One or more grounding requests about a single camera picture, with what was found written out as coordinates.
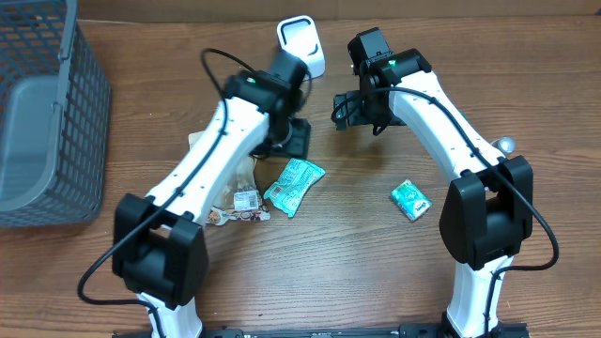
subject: table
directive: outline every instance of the table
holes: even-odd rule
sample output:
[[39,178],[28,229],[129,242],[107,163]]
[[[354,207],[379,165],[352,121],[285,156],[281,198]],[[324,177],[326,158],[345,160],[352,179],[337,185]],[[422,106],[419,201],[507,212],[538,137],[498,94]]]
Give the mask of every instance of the table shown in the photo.
[[[217,94],[198,53],[214,47],[256,69],[277,48],[276,23],[83,23],[113,86],[106,202],[92,224],[0,231],[0,336],[109,337],[147,330],[136,306],[90,306],[75,286],[112,243],[116,204],[144,195],[179,162],[187,136],[207,125]],[[517,140],[534,170],[534,202],[553,227],[560,263],[513,272],[499,314],[532,337],[601,336],[601,21],[599,17],[406,19],[318,22],[326,74],[298,114],[313,126],[309,159],[327,174],[293,219],[273,208],[265,223],[207,229],[211,272],[198,291],[209,328],[278,330],[390,327],[436,322],[448,305],[455,261],[438,230],[447,186],[408,128],[335,131],[332,98],[358,87],[347,43],[378,26],[391,48],[418,48],[451,100],[486,139]],[[210,57],[223,81],[238,65]],[[283,159],[260,162],[261,191]],[[434,202],[410,223],[389,199],[406,178]],[[550,258],[535,225],[519,264]],[[133,294],[103,266],[86,292]]]

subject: snack package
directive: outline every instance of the snack package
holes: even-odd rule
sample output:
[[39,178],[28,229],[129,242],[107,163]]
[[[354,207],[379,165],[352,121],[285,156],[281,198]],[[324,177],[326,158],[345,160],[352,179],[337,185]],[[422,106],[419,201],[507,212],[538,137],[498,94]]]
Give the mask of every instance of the snack package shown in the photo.
[[[200,139],[202,131],[188,135],[190,148]],[[231,176],[222,193],[213,202],[207,223],[224,225],[228,220],[266,221],[270,211],[254,183],[256,160],[244,158]]]
[[432,202],[408,179],[391,192],[391,198],[412,222],[432,207]]
[[263,197],[270,199],[275,207],[287,213],[288,217],[294,217],[309,187],[325,174],[325,170],[309,161],[292,159]]

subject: plastic basket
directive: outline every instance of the plastic basket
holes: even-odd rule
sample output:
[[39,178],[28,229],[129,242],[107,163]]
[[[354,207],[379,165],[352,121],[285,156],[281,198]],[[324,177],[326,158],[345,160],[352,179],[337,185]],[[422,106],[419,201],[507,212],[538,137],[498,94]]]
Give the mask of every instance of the plastic basket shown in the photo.
[[110,102],[76,0],[0,0],[0,226],[98,216]]

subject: blue packet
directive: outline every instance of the blue packet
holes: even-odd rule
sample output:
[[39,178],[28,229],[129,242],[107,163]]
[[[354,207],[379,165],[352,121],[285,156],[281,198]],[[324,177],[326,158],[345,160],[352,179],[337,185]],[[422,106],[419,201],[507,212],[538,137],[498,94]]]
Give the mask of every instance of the blue packet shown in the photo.
[[263,198],[270,199],[273,205],[287,213],[288,217],[294,217],[309,187],[325,174],[325,170],[309,161],[291,159],[280,178],[267,189]]
[[432,207],[432,202],[408,179],[391,192],[391,197],[412,222]]

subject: white label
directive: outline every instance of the white label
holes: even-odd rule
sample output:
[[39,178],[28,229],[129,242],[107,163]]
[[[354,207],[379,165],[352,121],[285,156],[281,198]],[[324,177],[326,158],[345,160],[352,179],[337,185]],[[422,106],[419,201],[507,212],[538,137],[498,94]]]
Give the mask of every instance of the white label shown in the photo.
[[252,210],[259,207],[259,192],[236,192],[234,193],[234,209],[236,211]]

